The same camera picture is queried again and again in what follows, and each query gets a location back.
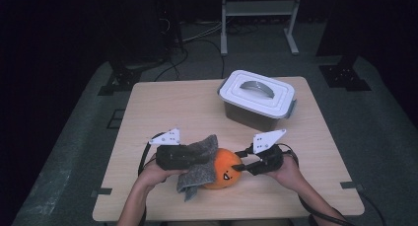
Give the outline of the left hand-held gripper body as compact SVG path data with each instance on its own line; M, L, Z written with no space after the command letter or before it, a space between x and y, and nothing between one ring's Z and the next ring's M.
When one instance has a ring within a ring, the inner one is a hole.
M212 136L188 145L180 142L178 128L159 133L149 145L157 145L155 160L163 170L187 170L194 165L207 164L212 158Z

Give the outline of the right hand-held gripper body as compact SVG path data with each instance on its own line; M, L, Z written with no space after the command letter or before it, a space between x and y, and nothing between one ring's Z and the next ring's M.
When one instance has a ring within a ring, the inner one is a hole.
M254 176L278 170L283 164L283 151L277 141L285 134L285 129L255 134L245 152L257 156L259 160L246 165L245 169Z

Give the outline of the orange plush toy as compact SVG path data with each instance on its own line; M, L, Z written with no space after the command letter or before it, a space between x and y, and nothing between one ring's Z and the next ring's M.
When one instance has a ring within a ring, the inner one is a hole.
M235 165L241 165L241 158L234 152L219 148L214 161L215 181L205 184L208 189L228 188L234 185L242 176L240 171L234 169Z

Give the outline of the grey fuzzy cloth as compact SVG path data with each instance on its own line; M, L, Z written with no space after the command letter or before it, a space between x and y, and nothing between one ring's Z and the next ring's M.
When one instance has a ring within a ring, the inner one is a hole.
M203 164L193 164L187 173L178 176L176 190L184 193L184 201L190 201L197 195L200 187L216 180L214 161L218 150L217 136L209 135L201 141L187 145L186 149L192 151L193 157L207 159Z

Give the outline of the white lid with grey handle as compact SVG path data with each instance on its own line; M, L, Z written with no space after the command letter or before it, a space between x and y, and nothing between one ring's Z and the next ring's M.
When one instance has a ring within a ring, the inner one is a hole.
M218 95L226 104L274 119L287 118L295 104L292 85L244 70L234 71Z

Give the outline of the person's right hand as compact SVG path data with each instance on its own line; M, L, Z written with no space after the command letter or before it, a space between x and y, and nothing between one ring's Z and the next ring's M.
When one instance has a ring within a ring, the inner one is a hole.
M267 176L273 178L284 188L291 189L295 192L301 191L308 185L296 161L289 154L284 155L282 166L276 171L268 172Z

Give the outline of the person's left hand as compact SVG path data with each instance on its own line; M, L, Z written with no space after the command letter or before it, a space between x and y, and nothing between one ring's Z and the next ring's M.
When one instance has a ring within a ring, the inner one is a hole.
M138 181L142 186L153 188L159 183L163 183L168 177L173 175L186 174L187 170L164 170L156 162L156 155L144 165Z

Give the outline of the black tape strip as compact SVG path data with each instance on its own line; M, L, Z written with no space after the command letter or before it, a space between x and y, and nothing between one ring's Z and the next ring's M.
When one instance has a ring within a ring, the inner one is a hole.
M341 182L341 187L343 189L354 188L356 190L363 190L364 187L361 184L356 184L354 182Z
M110 195L112 192L111 188L99 188L91 192L92 198L97 198L99 195Z

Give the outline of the black stand base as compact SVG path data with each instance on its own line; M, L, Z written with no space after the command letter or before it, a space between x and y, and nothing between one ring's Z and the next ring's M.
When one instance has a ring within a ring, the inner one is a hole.
M368 83L354 70L357 55L343 55L336 64L320 65L319 70L329 88L345 88L349 92L370 91Z
M112 96L115 92L128 92L139 82L142 71L129 69L124 65L111 64L111 74L105 85L101 86L99 96Z

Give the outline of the dark equipment stand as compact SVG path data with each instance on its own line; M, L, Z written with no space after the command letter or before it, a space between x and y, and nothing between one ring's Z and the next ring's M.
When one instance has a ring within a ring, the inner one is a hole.
M113 0L109 28L117 58L124 64L160 61L169 57L181 37L175 0Z

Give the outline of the white metal stand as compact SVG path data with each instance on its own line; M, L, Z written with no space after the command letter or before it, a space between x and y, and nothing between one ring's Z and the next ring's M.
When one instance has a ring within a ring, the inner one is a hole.
M286 41L293 55L298 55L299 49L293 37L293 30L299 12L301 0L277 1L228 1L222 0L220 53L228 54L227 19L232 17L263 17L289 16L290 22L283 29Z

